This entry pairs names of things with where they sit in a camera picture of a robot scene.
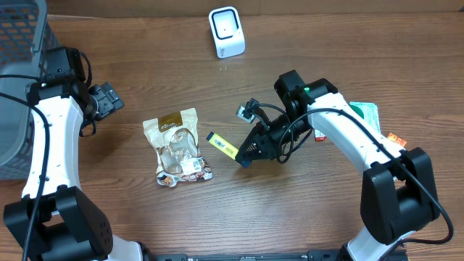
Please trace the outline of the orange tissue pack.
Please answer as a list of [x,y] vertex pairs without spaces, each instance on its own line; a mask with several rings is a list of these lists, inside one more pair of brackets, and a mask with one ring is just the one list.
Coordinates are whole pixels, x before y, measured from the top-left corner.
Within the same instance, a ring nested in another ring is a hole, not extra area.
[[389,133],[387,138],[390,141],[393,141],[394,143],[399,144],[401,147],[405,147],[405,145],[407,144],[407,142],[405,140],[403,140],[402,138],[400,138],[399,136],[397,136],[397,135],[395,135],[393,133]]

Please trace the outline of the red chocolate bar wrapper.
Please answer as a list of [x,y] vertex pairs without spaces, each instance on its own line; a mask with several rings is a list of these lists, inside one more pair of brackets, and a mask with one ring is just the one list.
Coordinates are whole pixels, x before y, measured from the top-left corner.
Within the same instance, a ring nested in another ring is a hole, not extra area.
[[327,136],[319,130],[314,130],[314,137],[316,142],[325,141],[327,139]]

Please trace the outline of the brown snack bag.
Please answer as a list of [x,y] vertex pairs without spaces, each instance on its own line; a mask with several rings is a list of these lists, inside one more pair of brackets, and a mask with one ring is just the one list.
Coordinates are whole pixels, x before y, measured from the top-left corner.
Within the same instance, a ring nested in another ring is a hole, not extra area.
[[212,169],[199,148],[198,116],[194,108],[143,121],[144,135],[157,154],[157,183],[208,181]]

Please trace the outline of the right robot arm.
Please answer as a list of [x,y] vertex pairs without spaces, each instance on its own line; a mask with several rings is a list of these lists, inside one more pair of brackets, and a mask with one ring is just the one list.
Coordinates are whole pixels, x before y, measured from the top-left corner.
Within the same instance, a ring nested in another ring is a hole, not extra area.
[[440,215],[431,159],[406,150],[372,128],[325,78],[305,83],[296,70],[274,84],[285,108],[270,120],[265,104],[250,99],[236,114],[255,126],[234,159],[286,162],[304,132],[325,134],[362,176],[362,230],[339,250],[310,250],[309,260],[406,260],[398,246]]

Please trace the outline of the green lid jar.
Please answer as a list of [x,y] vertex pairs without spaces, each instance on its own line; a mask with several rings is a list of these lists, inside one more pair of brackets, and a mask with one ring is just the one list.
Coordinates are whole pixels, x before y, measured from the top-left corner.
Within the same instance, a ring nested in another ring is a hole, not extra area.
[[363,111],[362,111],[359,107],[357,107],[357,106],[355,106],[355,105],[350,105],[350,108],[351,108],[357,115],[359,115],[361,118],[364,118],[364,113],[363,113]]

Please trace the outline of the yellow highlighter marker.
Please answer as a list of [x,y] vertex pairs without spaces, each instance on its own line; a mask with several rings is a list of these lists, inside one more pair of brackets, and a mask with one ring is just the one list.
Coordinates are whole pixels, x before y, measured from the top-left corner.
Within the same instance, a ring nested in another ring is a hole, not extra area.
[[248,168],[251,165],[250,161],[246,161],[243,159],[239,149],[237,149],[234,145],[227,142],[224,138],[222,138],[218,134],[214,132],[210,132],[210,134],[206,137],[206,140],[210,144],[212,144],[215,148],[219,149],[222,153],[229,156],[232,160],[235,160],[242,167]]

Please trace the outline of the teal wet wipes pack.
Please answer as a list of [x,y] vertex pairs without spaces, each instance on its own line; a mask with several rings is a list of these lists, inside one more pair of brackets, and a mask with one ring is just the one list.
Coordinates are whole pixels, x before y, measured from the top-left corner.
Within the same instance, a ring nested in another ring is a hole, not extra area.
[[378,107],[374,103],[370,102],[361,102],[361,101],[351,101],[350,105],[355,105],[359,107],[364,113],[364,120],[378,133],[381,133],[381,125],[378,116]]

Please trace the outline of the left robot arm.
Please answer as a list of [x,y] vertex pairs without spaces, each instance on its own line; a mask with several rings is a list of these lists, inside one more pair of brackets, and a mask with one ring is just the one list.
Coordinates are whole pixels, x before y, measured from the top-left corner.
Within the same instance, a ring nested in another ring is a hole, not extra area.
[[150,260],[140,242],[112,232],[107,216],[81,191],[82,130],[123,108],[109,83],[93,85],[87,56],[75,48],[48,50],[49,73],[30,77],[23,104],[34,120],[30,173],[20,201],[4,208],[4,223],[23,260]]

